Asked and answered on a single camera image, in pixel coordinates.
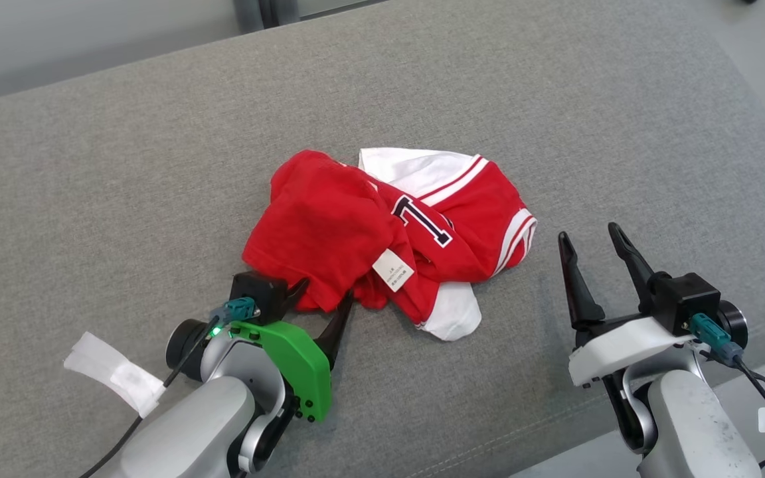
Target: printed number 1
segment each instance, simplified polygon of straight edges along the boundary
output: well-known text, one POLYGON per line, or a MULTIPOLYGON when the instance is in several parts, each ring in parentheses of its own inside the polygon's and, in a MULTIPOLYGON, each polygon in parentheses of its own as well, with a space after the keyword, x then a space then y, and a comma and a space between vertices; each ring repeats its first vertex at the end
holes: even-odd
POLYGON ((421 223, 421 226, 424 226, 425 229, 433 235, 433 239, 435 239, 435 242, 437 242, 438 245, 446 247, 450 244, 450 239, 452 239, 450 234, 436 226, 430 218, 421 212, 421 209, 416 208, 415 203, 412 202, 410 197, 404 195, 397 200, 396 204, 394 204, 394 210, 392 210, 391 214, 400 217, 403 224, 409 224, 409 220, 406 218, 407 212, 409 212, 413 218, 416 218, 419 223, 421 223))

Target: red cloth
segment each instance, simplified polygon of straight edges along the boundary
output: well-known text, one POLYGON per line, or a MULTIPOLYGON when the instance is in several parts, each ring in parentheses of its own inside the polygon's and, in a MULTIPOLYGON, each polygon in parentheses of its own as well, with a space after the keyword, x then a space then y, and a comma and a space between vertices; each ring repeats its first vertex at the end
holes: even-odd
POLYGON ((428 206, 357 167, 301 151, 274 173, 270 206, 242 258, 290 284, 310 278, 298 309, 332 311, 353 288, 365 307, 392 299, 420 326, 441 282, 485 281, 518 263, 529 245, 520 235, 513 241, 526 215, 517 191, 494 163, 477 160, 471 172, 479 175, 423 195, 435 203, 428 206), (495 202, 488 208, 486 194, 495 202), (396 293, 373 270, 386 248, 416 272, 396 293))

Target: gray fabric cushion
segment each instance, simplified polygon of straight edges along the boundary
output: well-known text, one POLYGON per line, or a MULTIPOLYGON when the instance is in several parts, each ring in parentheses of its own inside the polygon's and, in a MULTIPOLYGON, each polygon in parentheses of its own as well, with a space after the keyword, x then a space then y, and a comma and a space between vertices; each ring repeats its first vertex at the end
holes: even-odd
POLYGON ((534 250, 475 287, 458 342, 356 311, 330 416, 263 476, 504 476, 614 427, 567 375, 561 230, 608 313, 635 307, 615 220, 734 300, 765 361, 765 112, 678 2, 392 0, 0 99, 0 476, 76 476, 133 418, 64 371, 82 332, 163 377, 167 336, 244 269, 274 169, 378 145, 496 161, 534 250))

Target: white sleeve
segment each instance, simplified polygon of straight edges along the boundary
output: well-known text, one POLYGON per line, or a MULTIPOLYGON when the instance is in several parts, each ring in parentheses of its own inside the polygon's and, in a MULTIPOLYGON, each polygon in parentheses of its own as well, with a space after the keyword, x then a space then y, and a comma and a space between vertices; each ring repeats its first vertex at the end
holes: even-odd
POLYGON ((475 158, 433 149, 364 148, 359 150, 359 169, 404 193, 421 197, 461 177, 475 158))
POLYGON ((418 328, 446 342, 452 342, 473 332, 482 318, 471 284, 443 282, 438 287, 430 317, 418 328))

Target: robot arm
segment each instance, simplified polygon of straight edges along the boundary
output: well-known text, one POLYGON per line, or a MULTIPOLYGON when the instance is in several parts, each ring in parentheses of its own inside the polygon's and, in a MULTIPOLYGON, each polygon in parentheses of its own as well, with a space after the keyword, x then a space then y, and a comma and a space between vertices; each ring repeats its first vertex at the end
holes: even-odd
POLYGON ((717 476, 725 469, 759 478, 755 457, 701 372, 699 353, 710 348, 690 333, 692 317, 705 314, 744 347, 746 319, 698 275, 655 273, 618 224, 608 230, 639 297, 638 313, 613 319, 592 299, 568 235, 558 237, 576 330, 568 364, 574 384, 604 384, 626 445, 643 456, 637 471, 644 478, 717 476))
POLYGON ((318 339, 280 321, 307 281, 255 272, 234 278, 218 327, 188 320, 167 343, 167 366, 203 382, 140 430, 121 451, 112 478, 234 478, 259 472, 292 418, 324 420, 331 367, 347 323, 348 294, 318 339))

